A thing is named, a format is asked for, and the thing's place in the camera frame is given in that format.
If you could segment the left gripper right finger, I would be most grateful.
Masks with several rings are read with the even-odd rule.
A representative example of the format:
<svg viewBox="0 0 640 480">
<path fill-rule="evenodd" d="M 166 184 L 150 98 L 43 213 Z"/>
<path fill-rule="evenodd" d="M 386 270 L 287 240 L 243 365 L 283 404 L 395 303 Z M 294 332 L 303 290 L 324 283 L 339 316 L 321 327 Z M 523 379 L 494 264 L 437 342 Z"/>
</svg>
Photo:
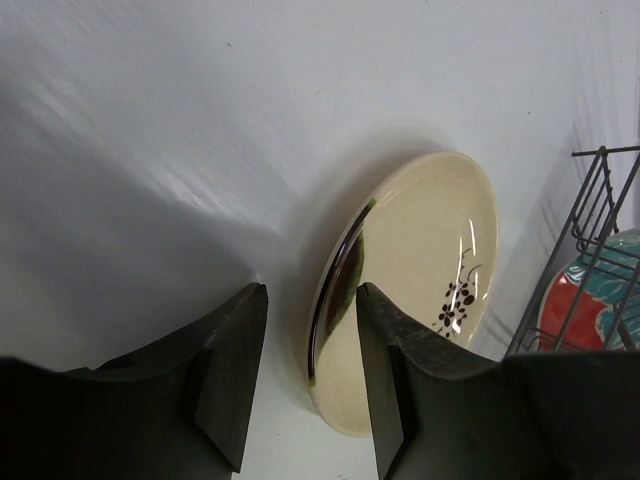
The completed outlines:
<svg viewBox="0 0 640 480">
<path fill-rule="evenodd" d="M 371 283 L 357 325 L 382 479 L 635 479 L 639 356 L 494 362 L 437 335 Z"/>
</svg>

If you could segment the cream plate with flower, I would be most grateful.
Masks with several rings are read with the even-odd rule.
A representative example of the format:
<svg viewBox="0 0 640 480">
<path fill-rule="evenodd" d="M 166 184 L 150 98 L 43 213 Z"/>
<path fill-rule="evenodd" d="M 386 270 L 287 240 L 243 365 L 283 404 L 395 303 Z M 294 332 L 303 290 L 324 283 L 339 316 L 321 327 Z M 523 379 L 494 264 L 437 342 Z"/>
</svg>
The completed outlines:
<svg viewBox="0 0 640 480">
<path fill-rule="evenodd" d="M 375 284 L 407 315 L 467 348 L 487 307 L 498 230 L 489 178 L 459 152 L 417 157 L 368 195 L 334 248 L 310 315 L 310 395 L 332 429 L 371 434 L 357 288 Z"/>
</svg>

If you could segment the red and teal plate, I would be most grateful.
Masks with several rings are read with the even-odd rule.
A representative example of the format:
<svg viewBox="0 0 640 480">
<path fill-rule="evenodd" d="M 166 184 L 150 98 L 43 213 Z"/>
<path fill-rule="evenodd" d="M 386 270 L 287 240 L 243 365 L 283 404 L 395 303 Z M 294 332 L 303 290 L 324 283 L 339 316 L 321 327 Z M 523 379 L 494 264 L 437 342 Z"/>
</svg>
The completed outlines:
<svg viewBox="0 0 640 480">
<path fill-rule="evenodd" d="M 639 231 L 621 231 L 606 239 L 596 264 L 593 245 L 554 277 L 542 300 L 534 337 L 549 351 L 556 337 L 566 350 L 622 350 L 623 339 L 614 326 L 622 308 L 620 325 L 634 348 L 639 347 L 639 285 L 632 284 L 639 261 Z"/>
</svg>

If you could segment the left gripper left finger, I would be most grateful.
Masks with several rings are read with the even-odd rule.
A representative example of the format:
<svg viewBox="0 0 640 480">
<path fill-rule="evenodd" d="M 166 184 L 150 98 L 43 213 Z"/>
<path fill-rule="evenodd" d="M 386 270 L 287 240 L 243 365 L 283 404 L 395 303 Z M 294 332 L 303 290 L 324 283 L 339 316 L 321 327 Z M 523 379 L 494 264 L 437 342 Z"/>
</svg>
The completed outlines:
<svg viewBox="0 0 640 480">
<path fill-rule="evenodd" d="M 1 360 L 5 479 L 228 479 L 241 469 L 268 313 L 252 283 L 97 369 Z"/>
</svg>

